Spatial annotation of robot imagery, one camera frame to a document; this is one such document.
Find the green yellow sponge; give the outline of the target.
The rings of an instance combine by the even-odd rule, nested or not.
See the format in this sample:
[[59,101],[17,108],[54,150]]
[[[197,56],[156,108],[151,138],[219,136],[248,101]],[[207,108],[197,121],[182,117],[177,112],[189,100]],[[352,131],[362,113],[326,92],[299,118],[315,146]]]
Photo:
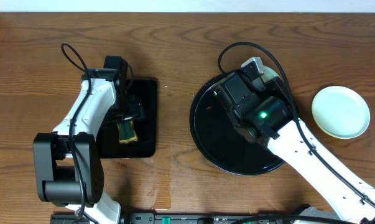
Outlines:
[[133,121],[128,121],[124,123],[117,123],[119,131],[119,143],[129,144],[131,142],[137,141],[137,134],[134,130]]

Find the light blue plate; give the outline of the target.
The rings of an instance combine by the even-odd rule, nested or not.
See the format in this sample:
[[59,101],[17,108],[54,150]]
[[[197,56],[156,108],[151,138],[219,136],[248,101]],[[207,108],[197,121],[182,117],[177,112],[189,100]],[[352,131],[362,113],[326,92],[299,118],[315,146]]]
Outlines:
[[266,83],[266,82],[268,82],[269,80],[271,80],[275,77],[279,78],[279,75],[277,74],[277,72],[275,72],[270,67],[265,66],[264,67],[264,74],[261,75],[261,78],[262,78],[263,82]]
[[322,131],[339,139],[362,135],[371,120],[369,107],[362,96],[344,86],[320,90],[312,101],[312,116]]

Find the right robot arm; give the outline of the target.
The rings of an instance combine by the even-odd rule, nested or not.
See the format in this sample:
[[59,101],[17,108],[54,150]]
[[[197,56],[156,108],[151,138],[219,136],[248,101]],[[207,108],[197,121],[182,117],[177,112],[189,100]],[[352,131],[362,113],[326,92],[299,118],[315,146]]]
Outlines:
[[323,146],[291,107],[279,75],[250,58],[210,88],[235,130],[249,142],[266,138],[266,148],[290,164],[351,223],[375,223],[375,188]]

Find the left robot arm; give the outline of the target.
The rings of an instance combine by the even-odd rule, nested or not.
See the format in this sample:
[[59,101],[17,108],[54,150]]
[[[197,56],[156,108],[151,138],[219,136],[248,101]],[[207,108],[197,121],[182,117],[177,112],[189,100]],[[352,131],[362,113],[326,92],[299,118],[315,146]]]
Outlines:
[[33,141],[37,194],[41,201],[75,212],[75,222],[120,223],[121,205],[104,191],[104,171],[96,137],[115,123],[115,145],[135,141],[133,122],[144,118],[139,98],[128,95],[131,66],[120,56],[106,56],[103,68],[85,68],[81,91],[51,133]]

